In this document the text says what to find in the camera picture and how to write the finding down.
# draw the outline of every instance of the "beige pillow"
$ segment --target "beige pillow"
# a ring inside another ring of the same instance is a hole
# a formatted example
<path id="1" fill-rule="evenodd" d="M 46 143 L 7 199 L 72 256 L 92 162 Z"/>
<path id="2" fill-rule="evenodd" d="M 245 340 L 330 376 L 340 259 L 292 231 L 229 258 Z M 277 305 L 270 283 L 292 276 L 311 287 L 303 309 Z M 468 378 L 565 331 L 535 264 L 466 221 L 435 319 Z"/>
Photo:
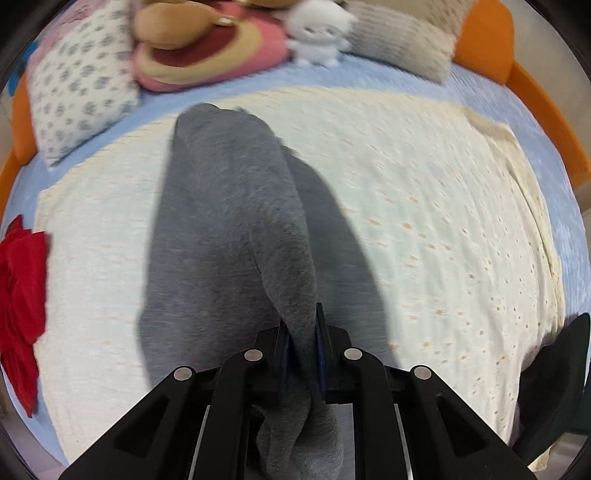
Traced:
<path id="1" fill-rule="evenodd" d="M 359 20 L 352 52 L 434 82 L 449 76 L 457 38 L 476 0 L 350 0 Z"/>

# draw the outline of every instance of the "red cloth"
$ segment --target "red cloth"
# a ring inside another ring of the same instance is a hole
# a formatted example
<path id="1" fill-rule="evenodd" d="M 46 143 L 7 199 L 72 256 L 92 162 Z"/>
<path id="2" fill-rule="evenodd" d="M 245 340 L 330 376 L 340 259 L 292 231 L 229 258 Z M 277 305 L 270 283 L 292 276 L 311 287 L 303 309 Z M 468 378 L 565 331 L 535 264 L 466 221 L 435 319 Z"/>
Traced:
<path id="1" fill-rule="evenodd" d="M 0 362 L 29 417 L 37 407 L 33 344 L 45 331 L 47 244 L 19 215 L 0 242 Z"/>

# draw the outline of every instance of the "white plush toy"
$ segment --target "white plush toy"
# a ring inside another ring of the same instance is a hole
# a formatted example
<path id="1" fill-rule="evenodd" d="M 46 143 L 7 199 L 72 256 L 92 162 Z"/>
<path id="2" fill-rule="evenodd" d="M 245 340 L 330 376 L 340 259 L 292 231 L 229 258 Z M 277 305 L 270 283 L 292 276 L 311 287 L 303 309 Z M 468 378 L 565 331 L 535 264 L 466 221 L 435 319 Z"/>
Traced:
<path id="1" fill-rule="evenodd" d="M 285 18 L 285 30 L 292 37 L 287 48 L 293 52 L 294 62 L 336 67 L 339 52 L 350 49 L 344 36 L 354 20 L 332 0 L 303 0 L 292 7 Z"/>

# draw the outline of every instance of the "floral pillow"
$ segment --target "floral pillow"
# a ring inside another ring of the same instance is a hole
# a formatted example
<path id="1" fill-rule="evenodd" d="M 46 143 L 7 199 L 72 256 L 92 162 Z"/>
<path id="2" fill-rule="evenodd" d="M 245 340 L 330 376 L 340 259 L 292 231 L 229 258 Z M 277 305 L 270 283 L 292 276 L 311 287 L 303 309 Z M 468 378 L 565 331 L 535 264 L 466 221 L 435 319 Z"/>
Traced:
<path id="1" fill-rule="evenodd" d="M 138 106 L 130 15 L 129 0 L 79 0 L 31 56 L 33 128 L 48 166 Z"/>

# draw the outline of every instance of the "black cloth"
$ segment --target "black cloth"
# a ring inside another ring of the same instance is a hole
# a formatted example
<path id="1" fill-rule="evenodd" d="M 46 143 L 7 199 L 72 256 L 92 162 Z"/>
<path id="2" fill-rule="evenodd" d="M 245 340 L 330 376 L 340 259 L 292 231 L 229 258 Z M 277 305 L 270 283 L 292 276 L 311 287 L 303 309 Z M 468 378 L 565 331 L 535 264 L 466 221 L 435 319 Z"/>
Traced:
<path id="1" fill-rule="evenodd" d="M 566 432 L 583 397 L 590 317 L 583 313 L 543 347 L 519 379 L 519 438 L 513 451 L 530 464 Z"/>

